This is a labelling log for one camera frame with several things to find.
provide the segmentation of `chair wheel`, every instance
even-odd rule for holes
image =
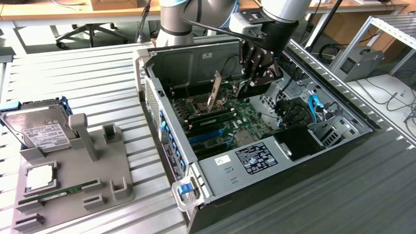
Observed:
[[[113,23],[109,24],[110,29],[118,29]]]
[[[62,50],[68,50],[69,48],[65,46],[65,43],[62,43],[62,42],[57,42],[56,43],[56,46],[57,46],[57,48],[60,48],[60,49],[62,49]]]

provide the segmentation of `floor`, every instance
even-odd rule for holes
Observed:
[[[301,35],[305,30],[305,26],[306,26],[306,22],[301,20],[297,30],[294,31],[294,34],[292,36],[292,38],[294,38],[297,42],[300,42]],[[110,30],[109,24],[102,25],[102,27]],[[133,42],[134,36],[136,36],[137,22],[117,23],[116,27],[118,28],[117,31],[128,37],[130,42]],[[57,32],[60,35],[72,31],[70,25],[57,25],[56,28],[57,28]],[[50,31],[50,28],[48,26],[24,27],[18,29],[18,32],[26,44],[28,53],[32,54],[32,53],[41,53],[41,52],[61,50],[57,48],[54,44],[56,43],[54,37]],[[204,29],[201,28],[194,27],[192,32],[193,32],[193,36],[204,35]],[[145,35],[144,36],[145,40],[149,41],[150,35],[149,35],[148,24],[145,24],[145,27],[144,27],[144,35]],[[302,41],[305,41],[308,36],[309,36],[309,33],[306,32],[302,37]],[[81,49],[81,48],[89,47],[88,39],[89,39],[89,35],[86,32],[84,32],[73,36],[72,39],[62,40],[62,42],[69,47],[69,49]],[[94,46],[108,46],[108,45],[116,45],[116,44],[122,43],[121,39],[101,32],[96,33],[93,40],[94,40]],[[326,35],[322,35],[316,43],[312,53],[314,53],[316,55],[321,46],[328,43],[334,43],[334,41]],[[378,71],[374,73],[374,75],[388,73],[388,71],[394,67],[394,65],[400,61],[401,57],[406,54],[406,52],[408,50],[404,50],[401,53],[401,56],[398,56],[398,58],[393,62],[381,64],[377,68]],[[12,54],[13,54],[13,50],[10,48],[10,42],[5,39],[4,35],[0,32],[0,55],[12,55]],[[400,72],[397,73],[400,80],[402,80],[402,82],[405,82],[413,88],[416,86],[416,67],[414,67],[416,63],[414,62],[416,62],[416,57],[413,57],[404,64],[404,66],[400,69]]]

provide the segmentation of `sticker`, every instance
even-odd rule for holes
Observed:
[[[38,199],[38,201],[40,201],[40,202],[42,202],[42,201],[49,201],[49,200],[52,200],[52,199],[54,199],[54,198],[58,198],[58,197],[61,197],[61,196],[65,196],[66,194],[68,194],[66,192],[61,192],[60,194],[54,194],[54,195],[52,195],[52,196],[48,196],[48,197],[45,197],[45,198]]]
[[[69,144],[69,140],[58,123],[24,129],[22,132],[38,149]]]
[[[212,58],[212,53],[202,54],[202,59],[209,59],[209,58]]]
[[[214,159],[214,162],[216,162],[216,165],[220,166],[220,165],[222,165],[224,163],[230,162],[230,159],[229,159],[228,155],[224,155],[224,156],[221,156],[221,157],[217,157],[217,158]]]
[[[248,174],[254,174],[277,164],[262,142],[234,152]]]
[[[214,123],[214,122],[216,122],[216,119],[209,120],[208,122],[201,123],[200,126],[204,126],[204,125],[210,124],[210,123]]]

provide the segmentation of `hard drive label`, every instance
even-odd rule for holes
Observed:
[[[277,161],[262,142],[236,151],[234,153],[242,163],[245,171],[250,175],[277,164]]]
[[[58,123],[37,128],[28,128],[24,129],[22,132],[33,145],[40,149],[69,144],[69,140]]]

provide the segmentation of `blue latch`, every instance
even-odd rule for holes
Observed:
[[[310,109],[310,112],[312,112],[312,115],[313,115],[314,123],[317,123],[317,118],[316,118],[316,112],[314,112],[313,104],[314,104],[314,106],[320,106],[321,108],[324,108],[324,104],[318,101],[316,94],[312,94],[309,96],[308,103],[309,103],[309,109]]]
[[[184,194],[186,194],[186,193],[189,193],[192,191],[193,191],[192,183],[182,184],[177,188],[177,192],[180,193],[180,195],[184,195]]]
[[[166,121],[162,121],[160,124],[160,130],[164,131],[165,127],[166,127]]]
[[[0,112],[2,111],[14,111],[20,109],[20,102],[18,101],[8,101],[0,105]]]
[[[180,163],[181,163],[181,169],[184,169],[184,160],[182,159],[181,159]]]

